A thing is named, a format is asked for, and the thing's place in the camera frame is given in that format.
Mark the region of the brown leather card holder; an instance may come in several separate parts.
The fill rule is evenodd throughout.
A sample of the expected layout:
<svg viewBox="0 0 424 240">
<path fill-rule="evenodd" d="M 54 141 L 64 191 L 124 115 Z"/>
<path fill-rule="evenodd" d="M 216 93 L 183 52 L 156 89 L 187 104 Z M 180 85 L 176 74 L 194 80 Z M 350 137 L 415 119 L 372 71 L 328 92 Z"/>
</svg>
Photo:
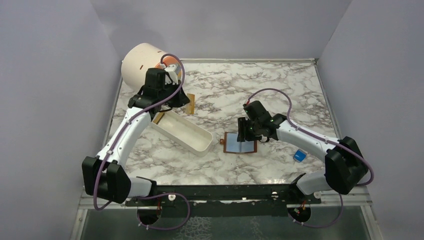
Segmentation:
<svg viewBox="0 0 424 240">
<path fill-rule="evenodd" d="M 258 143 L 256 140 L 239 142 L 237 137 L 237 133 L 224 133 L 224 136 L 219 140 L 219 143 L 223 146 L 224 153 L 251 154 L 257 152 Z"/>
</svg>

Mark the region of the gold credit card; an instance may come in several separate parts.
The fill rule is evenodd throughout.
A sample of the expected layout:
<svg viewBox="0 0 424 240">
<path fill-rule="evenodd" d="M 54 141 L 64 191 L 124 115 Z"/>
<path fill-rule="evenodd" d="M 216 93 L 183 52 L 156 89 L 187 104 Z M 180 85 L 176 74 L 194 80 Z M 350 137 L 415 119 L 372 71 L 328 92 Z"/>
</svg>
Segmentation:
<svg viewBox="0 0 424 240">
<path fill-rule="evenodd" d="M 193 115 L 195 113 L 195 95 L 188 93 L 187 97 L 189 99 L 189 103 L 186 105 L 185 113 L 187 115 Z"/>
</svg>

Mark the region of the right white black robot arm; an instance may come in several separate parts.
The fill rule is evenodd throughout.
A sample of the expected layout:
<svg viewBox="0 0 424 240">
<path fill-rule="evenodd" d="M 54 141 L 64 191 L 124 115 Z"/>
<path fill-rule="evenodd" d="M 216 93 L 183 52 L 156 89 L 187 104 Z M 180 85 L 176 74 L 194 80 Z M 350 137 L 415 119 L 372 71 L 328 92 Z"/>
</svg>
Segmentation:
<svg viewBox="0 0 424 240">
<path fill-rule="evenodd" d="M 370 172 L 351 137 L 337 139 L 314 131 L 306 133 L 287 116 L 272 116 L 258 100 L 244 104 L 243 110 L 247 116 L 237 120 L 238 142 L 273 139 L 297 146 L 324 163 L 324 170 L 302 173 L 289 184 L 289 199 L 296 204 L 320 191 L 347 195 Z"/>
</svg>

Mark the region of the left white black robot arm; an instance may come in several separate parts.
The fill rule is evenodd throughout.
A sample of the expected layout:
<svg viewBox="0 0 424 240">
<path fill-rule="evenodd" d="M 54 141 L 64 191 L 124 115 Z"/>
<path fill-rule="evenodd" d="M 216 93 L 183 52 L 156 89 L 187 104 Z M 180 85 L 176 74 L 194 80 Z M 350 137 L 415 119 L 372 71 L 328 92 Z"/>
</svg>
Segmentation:
<svg viewBox="0 0 424 240">
<path fill-rule="evenodd" d="M 94 157 L 82 162 L 85 193 L 93 197 L 95 209 L 100 209 L 97 199 L 123 203 L 127 198 L 138 197 L 144 205 L 157 200 L 157 183 L 145 177 L 130 178 L 125 165 L 141 133 L 153 121 L 162 106 L 180 108 L 189 103 L 184 93 L 185 69 L 177 72 L 176 65 L 149 68 L 144 84 L 129 99 L 128 108 L 118 129 L 109 142 Z"/>
</svg>

